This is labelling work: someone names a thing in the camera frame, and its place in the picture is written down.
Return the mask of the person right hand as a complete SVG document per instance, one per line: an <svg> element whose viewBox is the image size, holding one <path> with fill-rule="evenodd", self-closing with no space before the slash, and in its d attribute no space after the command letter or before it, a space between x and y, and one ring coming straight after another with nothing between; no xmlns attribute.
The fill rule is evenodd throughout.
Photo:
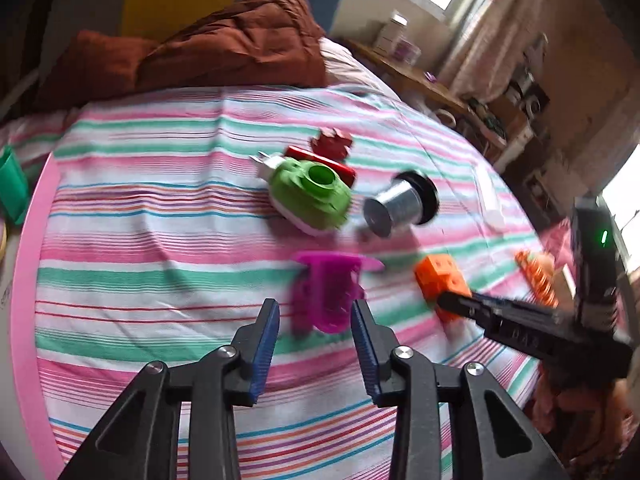
<svg viewBox="0 0 640 480"><path fill-rule="evenodd" d="M625 379L597 388L584 382L563 388L546 366L540 364L538 370L532 421L553 441L564 465L587 466L623 451L636 419Z"/></svg>

